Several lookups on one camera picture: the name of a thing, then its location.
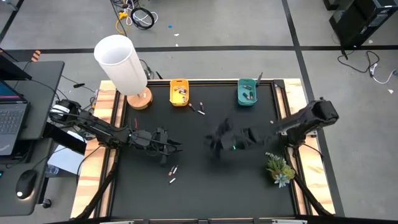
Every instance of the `succulent plant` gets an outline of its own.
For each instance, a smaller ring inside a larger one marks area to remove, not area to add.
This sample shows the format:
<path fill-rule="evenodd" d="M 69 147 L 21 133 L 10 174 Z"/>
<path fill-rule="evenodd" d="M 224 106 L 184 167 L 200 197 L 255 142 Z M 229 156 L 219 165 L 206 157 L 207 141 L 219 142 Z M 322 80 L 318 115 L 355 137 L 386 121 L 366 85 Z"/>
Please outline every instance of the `succulent plant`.
<path fill-rule="evenodd" d="M 295 171 L 286 164 L 284 158 L 275 156 L 270 152 L 266 152 L 266 156 L 268 156 L 267 170 L 275 180 L 274 183 L 279 184 L 279 188 L 285 187 L 294 178 Z"/>

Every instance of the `orange container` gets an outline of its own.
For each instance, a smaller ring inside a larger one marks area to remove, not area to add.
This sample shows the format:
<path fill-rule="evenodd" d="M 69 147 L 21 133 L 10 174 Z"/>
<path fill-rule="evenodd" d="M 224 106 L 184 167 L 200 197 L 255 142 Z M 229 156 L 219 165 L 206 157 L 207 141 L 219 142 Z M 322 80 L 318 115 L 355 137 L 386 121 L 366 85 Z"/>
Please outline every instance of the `orange container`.
<path fill-rule="evenodd" d="M 170 102 L 173 106 L 187 106 L 189 100 L 188 80 L 179 78 L 170 81 Z"/>

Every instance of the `computer mouse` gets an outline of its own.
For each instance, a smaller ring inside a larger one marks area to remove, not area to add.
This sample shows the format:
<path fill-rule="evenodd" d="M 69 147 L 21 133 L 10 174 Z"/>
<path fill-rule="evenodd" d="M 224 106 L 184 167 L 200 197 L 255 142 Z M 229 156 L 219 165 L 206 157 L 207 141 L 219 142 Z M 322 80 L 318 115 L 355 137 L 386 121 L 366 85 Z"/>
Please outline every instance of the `computer mouse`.
<path fill-rule="evenodd" d="M 15 189 L 15 193 L 19 199 L 25 199 L 31 195 L 35 186 L 36 177 L 36 170 L 27 170 L 21 174 Z"/>

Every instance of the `wooden lamp base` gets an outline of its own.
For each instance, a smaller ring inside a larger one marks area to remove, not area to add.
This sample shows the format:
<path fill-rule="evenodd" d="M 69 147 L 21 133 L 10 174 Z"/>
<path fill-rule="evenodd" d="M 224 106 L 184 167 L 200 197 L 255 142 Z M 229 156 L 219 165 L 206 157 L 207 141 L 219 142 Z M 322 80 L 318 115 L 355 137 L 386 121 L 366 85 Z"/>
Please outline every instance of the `wooden lamp base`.
<path fill-rule="evenodd" d="M 139 95 L 127 97 L 127 102 L 132 108 L 136 110 L 142 110 L 147 108 L 152 100 L 152 93 L 150 92 L 148 87 L 145 87 L 145 90 L 142 91 Z"/>

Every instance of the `black table surface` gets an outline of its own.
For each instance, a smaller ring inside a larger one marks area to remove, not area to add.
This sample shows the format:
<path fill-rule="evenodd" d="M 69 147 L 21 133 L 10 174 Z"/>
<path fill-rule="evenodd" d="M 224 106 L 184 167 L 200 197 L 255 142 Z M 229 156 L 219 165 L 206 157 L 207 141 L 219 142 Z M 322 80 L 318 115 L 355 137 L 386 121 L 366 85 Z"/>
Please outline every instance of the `black table surface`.
<path fill-rule="evenodd" d="M 0 170 L 4 172 L 0 178 L 0 217 L 30 215 L 34 211 L 41 193 L 47 164 L 47 160 L 43 158 L 48 156 L 52 151 L 53 140 L 47 138 L 36 141 L 24 141 L 23 144 L 18 142 L 17 146 L 29 147 L 33 153 L 28 163 L 10 164 L 9 169 L 6 168 L 6 165 L 0 164 Z M 34 191 L 29 197 L 21 200 L 16 195 L 17 181 L 23 172 L 33 167 L 37 171 Z"/>
<path fill-rule="evenodd" d="M 278 188 L 265 171 L 266 151 L 281 155 L 279 138 L 265 148 L 226 151 L 217 161 L 204 142 L 226 117 L 236 128 L 270 125 L 277 119 L 270 85 L 257 88 L 258 102 L 252 107 L 237 103 L 236 84 L 190 86 L 190 103 L 206 115 L 189 107 L 174 107 L 169 86 L 153 86 L 153 103 L 142 111 L 127 106 L 125 123 L 137 119 L 138 128 L 154 131 L 164 127 L 174 141 L 183 143 L 183 152 L 170 156 L 165 167 L 158 157 L 143 151 L 120 150 L 119 171 L 111 215 L 114 218 L 260 218 L 294 214 L 289 187 Z M 167 174 L 178 165 L 176 174 Z"/>
<path fill-rule="evenodd" d="M 27 62 L 15 63 L 20 68 L 25 68 Z M 61 79 L 64 62 L 34 62 L 26 66 L 32 79 L 56 90 Z M 14 87 L 17 81 L 7 81 Z M 25 128 L 18 136 L 18 140 L 40 139 L 49 116 L 49 111 L 54 99 L 54 92 L 46 86 L 32 81 L 18 81 L 15 90 L 24 95 L 30 102 L 29 112 L 25 121 Z"/>

